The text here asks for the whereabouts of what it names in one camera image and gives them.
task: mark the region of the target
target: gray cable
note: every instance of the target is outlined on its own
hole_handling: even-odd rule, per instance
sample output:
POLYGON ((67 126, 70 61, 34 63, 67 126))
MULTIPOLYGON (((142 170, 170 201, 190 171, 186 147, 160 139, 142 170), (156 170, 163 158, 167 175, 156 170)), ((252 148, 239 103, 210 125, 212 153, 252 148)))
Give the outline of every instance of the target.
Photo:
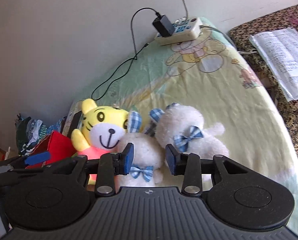
POLYGON ((227 41, 229 41, 229 42, 231 43, 231 45, 232 45, 236 50, 238 50, 238 49, 236 48, 236 45, 235 45, 235 44, 233 43, 233 41, 230 39, 230 37, 229 37, 228 35, 226 35, 225 33, 223 33, 222 31, 220 31, 220 30, 218 30, 217 28, 214 28, 214 27, 212 27, 212 26, 200 25, 200 29, 203 29, 203 28, 209 28, 209 29, 214 30, 214 31, 216 31, 216 32, 218 32, 218 33, 221 33, 221 34, 227 39, 227 41))
POLYGON ((183 6, 184 6, 184 9, 186 10, 186 20, 181 24, 176 23, 176 25, 178 25, 178 26, 184 25, 186 23, 186 21, 189 19, 188 8, 187 8, 185 0, 182 0, 182 3, 183 3, 183 6))

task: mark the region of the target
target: circular pad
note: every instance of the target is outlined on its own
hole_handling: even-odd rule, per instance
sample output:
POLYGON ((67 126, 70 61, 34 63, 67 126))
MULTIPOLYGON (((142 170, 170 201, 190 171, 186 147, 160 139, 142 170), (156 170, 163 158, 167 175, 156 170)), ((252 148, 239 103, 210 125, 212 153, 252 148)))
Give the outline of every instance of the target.
POLYGON ((287 188, 255 172, 227 175, 210 189, 207 203, 225 223, 260 231, 285 225, 294 208, 287 188))
POLYGON ((75 222, 89 205, 88 192, 73 177, 44 174, 12 187, 5 210, 13 226, 51 230, 75 222))
POLYGON ((271 194, 260 187, 244 187, 234 193, 238 203, 246 207, 259 208, 268 205, 272 199, 271 194))

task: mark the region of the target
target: stuffed toy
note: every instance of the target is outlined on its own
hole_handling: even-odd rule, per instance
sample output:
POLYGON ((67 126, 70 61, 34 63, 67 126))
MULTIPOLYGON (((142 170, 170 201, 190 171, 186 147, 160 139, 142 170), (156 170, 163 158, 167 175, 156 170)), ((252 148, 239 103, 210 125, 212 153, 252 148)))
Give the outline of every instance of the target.
MULTIPOLYGON (((135 117, 134 112, 111 107, 97 106, 95 101, 88 98, 82 102, 84 114, 81 131, 73 130, 71 141, 79 155, 87 155, 88 159, 99 159, 102 154, 116 150, 122 136, 127 130, 134 131, 140 128, 139 122, 133 121, 131 126, 128 118, 135 117)), ((95 182, 96 175, 90 176, 90 184, 95 182)))
POLYGON ((121 152, 129 142, 133 143, 135 148, 132 167, 128 175, 116 176, 116 189, 155 187, 161 183, 163 174, 160 168, 164 162, 164 148, 161 148, 155 138, 134 130, 120 139, 118 152, 121 152))
POLYGON ((201 159, 212 159, 215 154, 229 155, 227 147, 217 138, 225 131, 221 123, 204 129, 203 115, 192 106, 177 103, 150 111, 151 130, 161 147, 172 144, 179 152, 190 152, 201 159))

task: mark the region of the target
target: power strip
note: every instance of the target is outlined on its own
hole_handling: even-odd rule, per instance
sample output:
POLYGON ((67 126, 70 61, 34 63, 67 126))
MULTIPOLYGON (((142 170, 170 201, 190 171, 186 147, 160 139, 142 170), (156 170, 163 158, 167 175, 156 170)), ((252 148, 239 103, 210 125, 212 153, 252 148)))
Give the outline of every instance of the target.
POLYGON ((162 37, 160 33, 158 33, 154 39, 161 46, 183 41, 192 41, 198 38, 200 25, 202 25, 202 22, 198 17, 191 17, 188 20, 181 18, 176 20, 176 23, 173 24, 175 31, 171 36, 162 37))

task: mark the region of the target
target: blue gingham ear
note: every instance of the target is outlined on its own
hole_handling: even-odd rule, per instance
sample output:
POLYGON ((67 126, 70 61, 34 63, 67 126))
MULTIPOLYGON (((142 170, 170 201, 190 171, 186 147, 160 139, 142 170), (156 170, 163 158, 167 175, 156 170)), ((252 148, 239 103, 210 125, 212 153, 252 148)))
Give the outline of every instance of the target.
POLYGON ((144 129, 144 134, 148 134, 151 137, 153 137, 156 134, 156 124, 159 122, 163 114, 164 111, 160 108, 152 109, 149 112, 150 122, 144 129))
POLYGON ((172 103, 172 104, 168 105, 165 109, 168 110, 168 109, 170 109, 171 107, 179 106, 179 105, 180 105, 180 104, 178 104, 178 103, 172 103))
POLYGON ((141 115, 136 111, 131 111, 128 116, 128 132, 139 132, 142 123, 141 115))

